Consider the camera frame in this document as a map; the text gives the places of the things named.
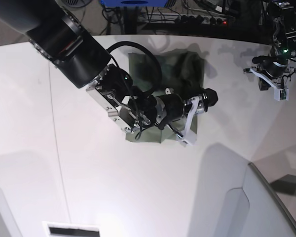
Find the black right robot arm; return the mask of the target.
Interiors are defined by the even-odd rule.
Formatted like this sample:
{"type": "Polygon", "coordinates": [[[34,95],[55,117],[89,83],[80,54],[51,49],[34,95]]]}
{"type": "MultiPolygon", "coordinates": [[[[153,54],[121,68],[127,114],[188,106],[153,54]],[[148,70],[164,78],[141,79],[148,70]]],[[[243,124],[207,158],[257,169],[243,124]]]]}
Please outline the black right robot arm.
{"type": "Polygon", "coordinates": [[[212,89],[200,88],[193,96],[167,91],[154,96],[162,82],[157,58],[142,45],[120,41],[103,48],[80,21],[54,0],[0,0],[0,20],[28,37],[33,47],[77,88],[86,87],[89,95],[126,133],[140,138],[145,129],[172,127],[174,121],[186,119],[183,131],[174,129],[182,142],[190,142],[195,133],[192,119],[207,112],[218,101],[212,89]],[[111,52],[121,46],[134,47],[148,56],[156,66],[156,82],[147,91],[133,84],[111,52]]]}

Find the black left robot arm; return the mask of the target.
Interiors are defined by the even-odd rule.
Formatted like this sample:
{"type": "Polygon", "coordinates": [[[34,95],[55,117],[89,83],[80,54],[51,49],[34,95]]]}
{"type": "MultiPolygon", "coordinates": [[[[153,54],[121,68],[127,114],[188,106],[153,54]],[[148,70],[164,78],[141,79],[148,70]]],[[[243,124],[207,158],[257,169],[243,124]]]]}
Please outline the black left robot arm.
{"type": "Polygon", "coordinates": [[[287,79],[296,74],[296,11],[288,0],[268,0],[265,25],[269,27],[271,50],[266,56],[252,59],[257,73],[270,82],[285,87],[287,79]]]}

